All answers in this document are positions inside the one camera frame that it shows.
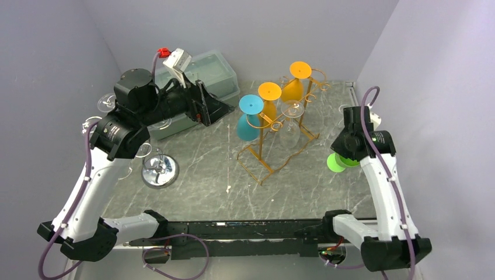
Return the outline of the blue wine glass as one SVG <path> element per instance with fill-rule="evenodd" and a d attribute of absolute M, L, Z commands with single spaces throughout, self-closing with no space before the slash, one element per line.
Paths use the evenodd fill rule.
<path fill-rule="evenodd" d="M 258 114 L 264 108 L 261 97 L 247 94 L 239 101 L 239 109 L 243 113 L 238 120 L 236 133 L 243 141 L 254 141 L 259 136 L 260 120 Z"/>

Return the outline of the green wine glass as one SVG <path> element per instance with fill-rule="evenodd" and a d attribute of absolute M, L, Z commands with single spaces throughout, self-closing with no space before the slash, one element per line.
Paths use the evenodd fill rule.
<path fill-rule="evenodd" d="M 357 167 L 360 165 L 359 161 L 342 157 L 338 153 L 330 154 L 327 157 L 326 164 L 329 170 L 335 173 L 341 173 L 345 171 L 345 169 Z"/>

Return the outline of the clear wine glass front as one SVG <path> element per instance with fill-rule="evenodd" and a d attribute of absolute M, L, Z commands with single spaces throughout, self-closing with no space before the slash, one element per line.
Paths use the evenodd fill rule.
<path fill-rule="evenodd" d="M 296 100 L 288 100 L 281 105 L 284 122 L 278 134 L 284 148 L 291 149 L 297 145 L 301 134 L 297 119 L 304 114 L 304 111 L 303 105 Z"/>

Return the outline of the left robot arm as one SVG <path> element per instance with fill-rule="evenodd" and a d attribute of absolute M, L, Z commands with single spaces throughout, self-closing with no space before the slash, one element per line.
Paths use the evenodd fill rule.
<path fill-rule="evenodd" d="M 113 187 L 149 140 L 151 125 L 184 114 L 210 126 L 234 110 L 200 80 L 172 78 L 160 88 L 151 72 L 142 68 L 123 73 L 114 93 L 115 108 L 94 123 L 91 136 L 85 138 L 86 163 L 68 201 L 37 230 L 50 244 L 59 244 L 71 260 L 96 262 L 114 246 L 138 239 L 162 244 L 168 220 L 153 210 L 120 219 L 102 217 Z"/>

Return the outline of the clear wine glass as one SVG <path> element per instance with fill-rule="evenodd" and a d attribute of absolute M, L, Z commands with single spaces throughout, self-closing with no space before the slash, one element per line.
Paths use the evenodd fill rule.
<path fill-rule="evenodd" d="M 301 134 L 297 119 L 304 114 L 304 111 L 303 105 L 296 100 L 288 100 L 281 105 L 284 122 L 278 134 L 284 148 L 291 149 L 297 145 Z"/>
<path fill-rule="evenodd" d="M 342 130 L 344 128 L 344 109 L 347 108 L 348 104 L 343 104 L 339 106 L 339 120 L 337 122 L 337 128 Z"/>

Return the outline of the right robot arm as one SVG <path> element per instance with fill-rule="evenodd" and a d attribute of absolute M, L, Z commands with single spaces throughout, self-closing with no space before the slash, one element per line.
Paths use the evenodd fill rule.
<path fill-rule="evenodd" d="M 367 179 L 376 212 L 373 229 L 350 211 L 325 213 L 322 236 L 329 242 L 344 238 L 361 253 L 364 267 L 371 272 L 413 270 L 432 251 L 430 239 L 419 236 L 407 210 L 398 179 L 396 149 L 388 131 L 377 131 L 367 106 L 346 107 L 344 127 L 331 145 L 327 158 L 335 173 L 360 167 Z"/>

